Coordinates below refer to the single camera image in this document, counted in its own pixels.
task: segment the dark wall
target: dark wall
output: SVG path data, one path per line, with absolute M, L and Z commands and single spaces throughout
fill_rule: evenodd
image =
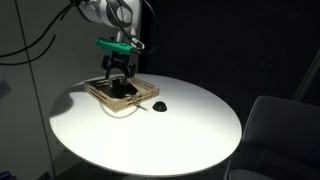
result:
M 158 48 L 141 57 L 139 71 L 199 85 L 224 99 L 243 123 L 259 95 L 291 99 L 320 48 L 318 1 L 149 2 Z M 142 41 L 151 47 L 154 25 L 144 7 Z M 320 106 L 319 79 L 304 102 Z

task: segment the chair backrest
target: chair backrest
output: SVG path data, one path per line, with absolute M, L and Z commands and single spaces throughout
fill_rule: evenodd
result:
M 249 115 L 242 143 L 320 169 L 320 108 L 260 96 Z

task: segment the white wall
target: white wall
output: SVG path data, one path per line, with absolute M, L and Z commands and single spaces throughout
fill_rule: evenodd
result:
M 17 2 L 27 44 L 39 37 L 54 16 L 69 4 L 69 0 Z M 14 1 L 0 1 L 0 23 L 0 54 L 23 47 Z M 30 59 L 46 48 L 56 27 L 41 43 L 28 51 Z M 34 180 L 45 171 L 53 175 L 53 169 L 57 175 L 61 174 L 79 162 L 72 153 L 65 151 L 52 133 L 49 126 L 50 109 L 59 94 L 73 84 L 104 75 L 100 65 L 103 56 L 110 53 L 96 47 L 94 39 L 113 35 L 113 30 L 85 21 L 73 8 L 61 23 L 55 43 L 42 58 L 30 67 L 28 64 L 0 66 L 0 82 L 6 82 L 11 89 L 4 97 L 0 94 L 0 172 L 10 170 L 19 179 Z M 27 58 L 24 52 L 0 59 L 0 62 L 23 61 Z M 131 62 L 136 63 L 137 56 L 132 57 Z

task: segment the dark floor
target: dark floor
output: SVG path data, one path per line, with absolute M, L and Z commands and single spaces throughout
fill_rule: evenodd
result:
M 158 179 L 173 179 L 173 180 L 222 180 L 224 175 L 226 162 L 210 168 L 204 172 L 171 178 Z M 121 180 L 126 175 L 114 173 L 99 167 L 90 165 L 86 162 L 81 162 L 72 167 L 68 171 L 60 174 L 54 180 Z

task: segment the round white table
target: round white table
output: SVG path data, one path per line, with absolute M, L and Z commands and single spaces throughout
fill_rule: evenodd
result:
M 113 113 L 84 92 L 82 83 L 52 107 L 50 125 L 61 143 L 85 161 L 135 177 L 173 177 L 206 170 L 230 156 L 241 139 L 235 112 L 193 84 L 137 74 L 160 95 Z M 152 106 L 162 101 L 167 111 Z

